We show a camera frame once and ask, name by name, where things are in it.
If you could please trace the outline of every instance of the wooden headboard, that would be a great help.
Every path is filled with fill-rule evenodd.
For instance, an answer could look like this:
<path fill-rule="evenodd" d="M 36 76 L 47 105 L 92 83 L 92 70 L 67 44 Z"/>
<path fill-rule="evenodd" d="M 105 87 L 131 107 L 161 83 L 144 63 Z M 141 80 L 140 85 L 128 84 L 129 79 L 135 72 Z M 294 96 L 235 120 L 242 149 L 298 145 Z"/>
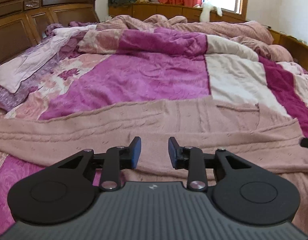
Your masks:
<path fill-rule="evenodd" d="M 0 0 L 0 63 L 35 46 L 52 23 L 99 22 L 95 0 Z"/>

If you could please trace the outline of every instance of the black circular base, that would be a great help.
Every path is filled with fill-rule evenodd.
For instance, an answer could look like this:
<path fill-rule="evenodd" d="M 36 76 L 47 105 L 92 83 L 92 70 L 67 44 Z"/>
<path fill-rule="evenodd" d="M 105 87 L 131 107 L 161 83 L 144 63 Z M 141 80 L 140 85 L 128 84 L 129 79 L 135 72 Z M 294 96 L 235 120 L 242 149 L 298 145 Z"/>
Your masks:
<path fill-rule="evenodd" d="M 296 187 L 270 172 L 238 170 L 219 181 L 212 194 L 227 216 L 252 225 L 274 225 L 291 220 L 300 203 Z"/>
<path fill-rule="evenodd" d="M 55 169 L 16 183 L 7 201 L 16 220 L 56 224 L 83 213 L 94 197 L 94 187 L 82 175 L 71 169 Z"/>
<path fill-rule="evenodd" d="M 277 197 L 277 190 L 271 184 L 265 182 L 249 182 L 240 188 L 243 198 L 252 202 L 265 204 Z"/>

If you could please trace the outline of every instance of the logo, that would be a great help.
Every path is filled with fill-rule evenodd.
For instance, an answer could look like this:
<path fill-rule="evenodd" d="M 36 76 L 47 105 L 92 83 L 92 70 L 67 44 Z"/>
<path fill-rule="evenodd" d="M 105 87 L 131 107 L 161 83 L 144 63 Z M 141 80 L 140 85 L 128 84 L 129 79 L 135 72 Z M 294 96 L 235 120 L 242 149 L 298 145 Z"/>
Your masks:
<path fill-rule="evenodd" d="M 158 187 L 158 186 L 155 185 L 155 184 L 152 184 L 151 186 L 149 186 L 149 188 L 150 188 L 150 189 L 153 189 L 153 190 L 155 190 L 157 187 Z"/>

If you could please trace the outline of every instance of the purple sheet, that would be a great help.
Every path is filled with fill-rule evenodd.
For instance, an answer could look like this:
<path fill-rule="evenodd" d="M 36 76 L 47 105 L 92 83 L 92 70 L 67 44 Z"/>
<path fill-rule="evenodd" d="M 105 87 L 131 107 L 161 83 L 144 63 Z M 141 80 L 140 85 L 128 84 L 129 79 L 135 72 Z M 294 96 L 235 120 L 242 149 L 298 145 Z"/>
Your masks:
<path fill-rule="evenodd" d="M 94 110 L 117 102 L 190 99 L 209 95 L 206 36 L 155 29 L 127 30 L 117 54 L 74 81 L 51 100 L 39 119 Z"/>

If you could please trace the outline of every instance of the bedding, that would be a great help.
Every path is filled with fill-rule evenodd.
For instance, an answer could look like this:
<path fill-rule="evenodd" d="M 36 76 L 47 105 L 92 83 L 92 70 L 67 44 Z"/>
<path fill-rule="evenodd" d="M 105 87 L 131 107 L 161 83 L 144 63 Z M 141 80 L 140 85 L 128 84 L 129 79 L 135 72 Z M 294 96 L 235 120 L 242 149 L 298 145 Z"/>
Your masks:
<path fill-rule="evenodd" d="M 60 24 L 51 24 L 48 29 L 64 28 Z M 75 58 L 82 53 L 78 52 L 77 44 L 84 37 L 86 31 L 81 31 L 77 35 L 71 36 L 69 41 L 61 47 L 61 49 L 49 60 L 47 61 L 38 71 L 33 73 L 32 76 L 20 83 L 20 87 L 15 93 L 11 93 L 6 88 L 0 86 L 0 108 L 9 112 L 14 107 L 22 103 L 27 96 L 42 87 L 43 83 L 41 80 L 48 73 L 53 73 L 55 67 L 57 67 L 59 61 L 65 58 Z M 36 47 L 28 49 L 23 55 L 28 55 Z"/>
<path fill-rule="evenodd" d="M 308 178 L 299 181 L 297 177 L 308 174 L 308 150 L 298 145 L 302 131 L 296 119 L 262 105 L 216 104 L 207 97 L 119 103 L 45 122 L 3 120 L 0 147 L 21 159 L 51 165 L 86 147 L 104 152 L 114 145 L 127 145 L 140 133 L 142 153 L 138 168 L 123 171 L 124 179 L 185 181 L 187 172 L 173 170 L 168 159 L 167 141 L 171 135 L 205 152 L 226 145 L 231 152 L 255 164 L 293 178 L 297 185 L 305 183 L 298 187 L 302 203 L 294 223 L 308 232 L 308 224 L 303 220 L 308 221 Z M 210 185 L 215 183 L 211 181 L 213 173 L 208 171 L 207 175 Z"/>
<path fill-rule="evenodd" d="M 176 16 L 172 19 L 167 19 L 163 15 L 153 15 L 144 22 L 132 18 L 129 15 L 120 15 L 113 18 L 111 21 L 97 25 L 97 30 L 107 29 L 136 29 L 136 30 L 151 30 L 153 28 L 169 28 L 185 32 L 200 32 L 210 35 L 217 35 L 227 39 L 244 44 L 256 52 L 263 55 L 263 51 L 267 51 L 266 58 L 292 62 L 291 54 L 282 46 L 272 45 L 274 38 L 263 25 L 255 21 L 250 21 L 242 24 L 230 24 L 227 22 L 213 23 L 187 23 L 184 16 Z"/>
<path fill-rule="evenodd" d="M 23 80 L 29 78 L 39 70 L 50 58 L 60 51 L 71 38 L 81 31 L 95 28 L 95 25 L 84 27 L 59 28 L 55 29 L 56 34 L 43 44 L 27 54 L 22 54 L 2 65 L 0 65 L 0 86 L 9 92 L 15 93 Z"/>

